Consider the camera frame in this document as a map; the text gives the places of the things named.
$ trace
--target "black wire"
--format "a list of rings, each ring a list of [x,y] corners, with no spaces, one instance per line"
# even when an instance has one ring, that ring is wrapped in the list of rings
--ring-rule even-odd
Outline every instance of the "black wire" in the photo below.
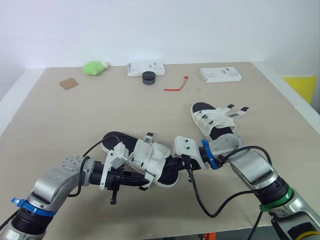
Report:
[[[252,194],[253,192],[252,191],[240,191],[236,194],[233,194],[232,196],[228,197],[222,204],[221,206],[218,208],[218,210],[215,212],[215,213],[210,213],[206,207],[204,206],[203,202],[201,201],[201,198],[200,198],[200,195],[199,195],[199,192],[198,192],[198,188],[197,188],[197,185],[196,185],[196,181],[195,181],[195,177],[194,177],[194,174],[193,172],[190,170],[190,169],[187,169],[187,172],[189,173],[189,176],[191,178],[191,182],[192,182],[192,186],[193,186],[193,189],[194,189],[194,193],[195,193],[195,197],[200,205],[200,207],[202,208],[202,210],[204,211],[205,214],[207,214],[210,218],[215,218],[216,216],[219,215],[219,213],[222,211],[222,209],[232,200],[234,199],[235,197],[237,196],[240,196],[240,195],[244,195],[244,194]]]
[[[83,176],[83,171],[84,171],[84,166],[85,166],[85,163],[86,161],[90,158],[87,156],[87,154],[92,150],[94,149],[96,146],[98,146],[100,143],[104,142],[105,140],[108,140],[110,138],[116,138],[117,139],[117,144],[120,143],[120,138],[116,135],[110,135],[110,136],[107,136],[105,137],[104,139],[98,141],[95,145],[93,145],[92,147],[89,148],[88,151],[86,151],[84,154],[83,154],[83,157],[85,157],[81,163],[81,166],[80,166],[80,171],[79,171],[79,182],[78,182],[78,190],[76,191],[75,194],[69,194],[68,197],[69,198],[74,198],[76,196],[78,196],[81,192],[81,186],[82,186],[82,176]]]
[[[107,136],[107,137],[105,137],[104,139],[98,141],[98,142],[97,142],[95,145],[93,145],[92,147],[90,147],[89,150],[86,151],[86,152],[83,154],[83,157],[87,156],[87,154],[88,154],[89,152],[91,152],[91,150],[94,149],[96,146],[98,146],[100,143],[102,143],[102,142],[104,142],[105,140],[108,140],[108,139],[110,139],[110,138],[116,138],[116,140],[118,141],[117,144],[121,142],[121,141],[120,141],[120,138],[119,138],[118,136],[116,136],[116,135]]]
[[[68,197],[69,198],[73,198],[73,197],[76,197],[80,194],[81,192],[81,186],[82,186],[82,175],[83,175],[83,171],[84,171],[84,166],[85,166],[85,163],[86,161],[89,159],[90,157],[86,156],[84,157],[82,163],[81,163],[81,166],[80,166],[80,171],[79,171],[79,182],[78,182],[78,190],[76,191],[75,194],[69,194]]]
[[[254,235],[255,231],[257,230],[258,224],[260,222],[260,219],[261,219],[263,213],[264,213],[263,211],[260,211],[260,213],[258,215],[258,218],[256,219],[255,224],[254,224],[254,226],[253,226],[253,228],[252,228],[252,230],[250,232],[250,235],[248,236],[247,240],[251,240],[252,239],[252,236]]]
[[[264,148],[262,148],[260,146],[244,146],[244,147],[238,148],[238,149],[230,152],[226,156],[224,156],[224,157],[222,156],[222,164],[226,163],[228,158],[230,158],[231,156],[235,155],[236,153],[241,152],[243,150],[248,150],[248,149],[258,149],[258,150],[262,151],[265,154],[266,159],[268,160],[268,162],[272,165],[271,157],[270,157],[269,153]]]
[[[15,211],[10,217],[8,217],[8,219],[5,220],[4,223],[1,224],[0,231],[10,222],[11,219],[13,219],[17,215],[18,211],[19,209]]]

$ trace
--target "green ring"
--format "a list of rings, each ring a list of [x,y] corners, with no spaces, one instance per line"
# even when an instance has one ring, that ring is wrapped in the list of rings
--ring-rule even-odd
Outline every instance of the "green ring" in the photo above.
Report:
[[[278,206],[285,204],[291,198],[293,193],[294,193],[294,190],[289,186],[288,191],[286,191],[286,194],[283,197],[281,197],[277,201],[273,201],[268,204],[261,204],[259,206],[260,210],[263,212],[267,212],[269,209],[272,209],[272,208],[275,208],[275,207],[278,207]]]

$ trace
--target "red cable tie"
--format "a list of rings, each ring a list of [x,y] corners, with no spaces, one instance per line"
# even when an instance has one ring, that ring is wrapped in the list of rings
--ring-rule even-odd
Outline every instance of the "red cable tie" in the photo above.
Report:
[[[186,84],[187,79],[188,79],[188,76],[185,76],[184,77],[184,83],[182,84],[182,86],[180,88],[177,88],[177,89],[165,88],[164,90],[165,91],[180,91],[184,87],[184,85]]]

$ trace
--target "green sponge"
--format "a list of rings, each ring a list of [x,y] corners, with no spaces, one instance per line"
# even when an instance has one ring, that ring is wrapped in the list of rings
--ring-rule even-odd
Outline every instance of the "green sponge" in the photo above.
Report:
[[[85,64],[82,68],[83,72],[87,75],[98,75],[103,70],[107,69],[109,64],[105,61],[91,61]]]

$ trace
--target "table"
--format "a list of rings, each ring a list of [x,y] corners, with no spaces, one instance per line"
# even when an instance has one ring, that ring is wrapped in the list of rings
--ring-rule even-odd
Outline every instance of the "table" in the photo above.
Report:
[[[242,80],[205,83],[200,68],[210,67],[235,67]],[[200,143],[204,137],[190,115],[195,102],[250,107],[235,119],[235,133],[245,144],[265,148],[280,176],[320,212],[320,136],[251,63],[172,64],[165,69],[149,86],[141,77],[125,77],[122,66],[99,76],[86,76],[79,67],[46,69],[0,138],[0,222],[17,209],[12,197],[26,198],[42,173],[68,156],[82,155],[107,132],[138,138],[154,132],[153,140],[171,149],[177,135]],[[180,87],[184,76],[189,78],[181,91],[164,91]],[[68,78],[79,85],[64,90],[59,82]],[[90,157],[104,161],[106,154],[97,147]],[[230,195],[247,190],[228,166],[196,171],[195,179],[211,212]],[[116,205],[109,203],[111,194],[96,185],[83,187],[80,196],[60,208],[45,239],[150,239],[219,232],[250,228],[259,213],[259,201],[244,195],[217,218],[207,217],[184,171],[171,188],[121,186]],[[270,225],[267,214],[260,222],[265,225]]]

